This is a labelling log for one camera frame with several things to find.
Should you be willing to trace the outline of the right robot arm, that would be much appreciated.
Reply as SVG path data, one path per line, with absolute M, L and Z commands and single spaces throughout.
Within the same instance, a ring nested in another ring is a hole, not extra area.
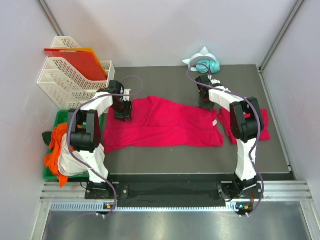
M 255 169 L 256 148 L 264 122 L 255 97 L 246 98 L 231 92 L 219 80 L 201 75 L 195 79 L 199 89 L 199 106 L 208 110 L 218 104 L 229 113 L 231 135 L 237 144 L 237 167 L 229 192 L 232 198 L 245 198 L 258 184 Z

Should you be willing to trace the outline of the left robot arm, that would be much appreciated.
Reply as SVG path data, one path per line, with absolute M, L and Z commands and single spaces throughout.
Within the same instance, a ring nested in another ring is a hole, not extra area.
M 105 199 L 113 194 L 114 187 L 108 181 L 109 171 L 104 165 L 99 118 L 106 110 L 112 109 L 116 120 L 131 122 L 132 108 L 130 90 L 121 82 L 112 80 L 92 99 L 68 111 L 66 144 L 69 155 L 89 173 L 87 190 L 96 190 Z

